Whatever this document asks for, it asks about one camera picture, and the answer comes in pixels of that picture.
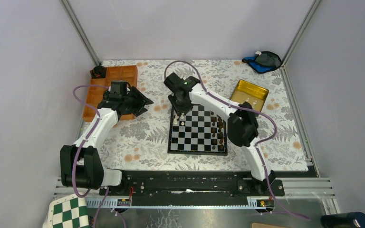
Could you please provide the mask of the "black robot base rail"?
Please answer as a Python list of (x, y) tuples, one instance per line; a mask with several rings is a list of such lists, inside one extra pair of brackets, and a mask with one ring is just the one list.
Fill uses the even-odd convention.
[(249, 171), (124, 171), (109, 196), (125, 196), (132, 206), (244, 206), (248, 197), (284, 196), (275, 174), (267, 184)]

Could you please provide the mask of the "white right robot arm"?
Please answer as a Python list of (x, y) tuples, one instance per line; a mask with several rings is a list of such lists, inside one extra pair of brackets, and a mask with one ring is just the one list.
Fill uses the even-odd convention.
[(228, 139), (243, 150), (250, 164), (251, 175), (256, 179), (254, 191), (261, 196), (267, 195), (273, 187), (269, 180), (271, 169), (265, 164), (263, 154), (255, 151), (252, 142), (258, 138), (256, 115), (260, 112), (253, 110), (249, 103), (239, 104), (206, 90), (193, 76), (182, 79), (172, 73), (165, 77), (164, 84), (172, 93), (168, 99), (178, 115), (187, 114), (196, 104), (213, 111), (226, 122)]

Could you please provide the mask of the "gold metal tin box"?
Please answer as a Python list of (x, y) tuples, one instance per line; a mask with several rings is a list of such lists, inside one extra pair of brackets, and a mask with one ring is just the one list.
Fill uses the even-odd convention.
[(267, 100), (269, 90), (245, 80), (239, 80), (236, 84), (230, 100), (237, 103), (247, 102), (252, 109), (261, 112)]

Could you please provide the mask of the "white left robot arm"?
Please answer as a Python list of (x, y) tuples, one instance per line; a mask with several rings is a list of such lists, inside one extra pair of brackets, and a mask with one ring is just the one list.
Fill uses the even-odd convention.
[(153, 101), (126, 81), (99, 87), (104, 89), (101, 102), (96, 107), (87, 105), (95, 112), (93, 121), (72, 145), (64, 145), (60, 150), (61, 181), (63, 186), (74, 189), (110, 186), (116, 195), (123, 195), (128, 191), (128, 183), (122, 178), (122, 171), (105, 169), (98, 150), (122, 116), (138, 117)]

